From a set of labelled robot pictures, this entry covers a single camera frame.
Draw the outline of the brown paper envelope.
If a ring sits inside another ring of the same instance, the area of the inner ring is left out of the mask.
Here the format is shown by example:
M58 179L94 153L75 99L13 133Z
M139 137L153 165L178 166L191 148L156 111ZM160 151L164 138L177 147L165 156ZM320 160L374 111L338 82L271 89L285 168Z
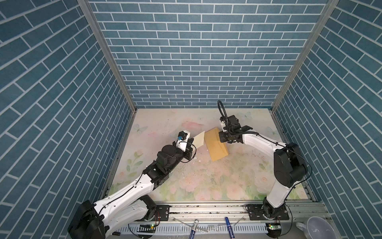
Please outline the brown paper envelope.
M212 161L220 160L229 155L226 144L220 142L219 129L217 127L207 131L204 139Z

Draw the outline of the cream letter paper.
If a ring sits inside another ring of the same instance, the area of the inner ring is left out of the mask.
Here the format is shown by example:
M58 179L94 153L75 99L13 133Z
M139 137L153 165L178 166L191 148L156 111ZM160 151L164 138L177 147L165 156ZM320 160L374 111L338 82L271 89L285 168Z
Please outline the cream letter paper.
M203 146L205 141L204 137L205 137L205 131L202 131L201 133L193 137L192 147L198 149L201 146Z

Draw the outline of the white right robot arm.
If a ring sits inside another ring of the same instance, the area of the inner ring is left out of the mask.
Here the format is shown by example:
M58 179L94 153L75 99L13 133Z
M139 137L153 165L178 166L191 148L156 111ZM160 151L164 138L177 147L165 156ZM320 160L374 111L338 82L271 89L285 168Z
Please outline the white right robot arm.
M308 173L307 164L300 155L295 143L279 143L254 132L247 125L241 126L236 116L220 117L222 131L219 132L221 143L239 142L273 157L275 182L270 193L263 200L263 217L268 220L278 218L286 211L285 202L292 189L302 182Z

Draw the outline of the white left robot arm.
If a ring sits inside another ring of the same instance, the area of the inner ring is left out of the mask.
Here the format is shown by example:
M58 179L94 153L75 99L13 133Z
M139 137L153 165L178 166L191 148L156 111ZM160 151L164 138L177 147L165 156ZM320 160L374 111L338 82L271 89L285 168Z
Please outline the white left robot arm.
M120 228L137 220L149 220L156 213L156 203L149 194L161 186L179 163L196 156L190 142L165 145L157 158L137 179L116 193L94 203L86 200L76 210L68 233L73 239L106 239Z

